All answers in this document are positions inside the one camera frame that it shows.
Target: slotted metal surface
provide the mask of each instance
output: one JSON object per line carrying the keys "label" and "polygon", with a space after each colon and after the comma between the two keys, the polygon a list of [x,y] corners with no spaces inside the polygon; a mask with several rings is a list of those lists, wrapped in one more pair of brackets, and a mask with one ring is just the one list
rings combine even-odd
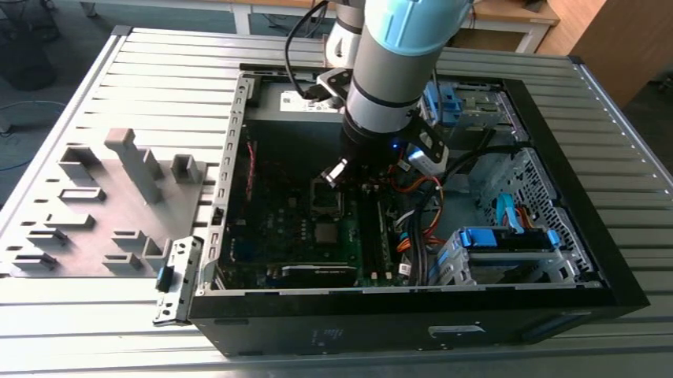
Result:
{"label": "slotted metal surface", "polygon": [[[156,159],[176,153],[193,154],[199,161],[209,163],[205,179],[212,180],[219,173],[215,165],[220,160],[237,64],[280,65],[283,42],[282,38],[261,36],[149,29],[135,29],[128,38],[113,37],[9,199],[0,215],[0,230],[20,215],[16,209],[22,192],[32,186],[52,148],[59,143],[100,138],[111,127],[135,128],[137,143],[152,146]],[[320,41],[296,41],[294,62],[322,66],[322,49]],[[673,350],[670,176],[587,71],[563,57],[446,50],[438,69],[440,74],[502,76],[525,81],[649,295],[650,307],[618,321],[585,325],[533,346],[229,360],[195,328],[151,326],[156,299],[152,280],[5,278],[0,280],[0,369],[109,374],[120,369],[169,369],[191,371],[187,376],[195,376],[195,370],[203,376],[213,376],[223,369],[251,367],[436,364],[476,358],[488,361],[459,365],[470,376],[491,370],[531,375],[549,366],[557,366],[559,376],[583,376],[573,362],[601,363],[605,368],[598,372],[609,371],[611,376],[662,371],[670,358],[654,358],[653,353]],[[201,199],[207,201],[208,195],[204,192]],[[199,226],[208,215],[209,207],[201,206],[195,215],[195,234],[201,237],[205,230]],[[607,358],[605,354],[621,355]],[[550,362],[550,356],[577,357]],[[492,361],[529,357],[546,358],[537,360],[545,362],[523,360],[505,365]],[[408,369],[408,375],[419,371]],[[446,369],[446,365],[439,365],[434,373]]]}

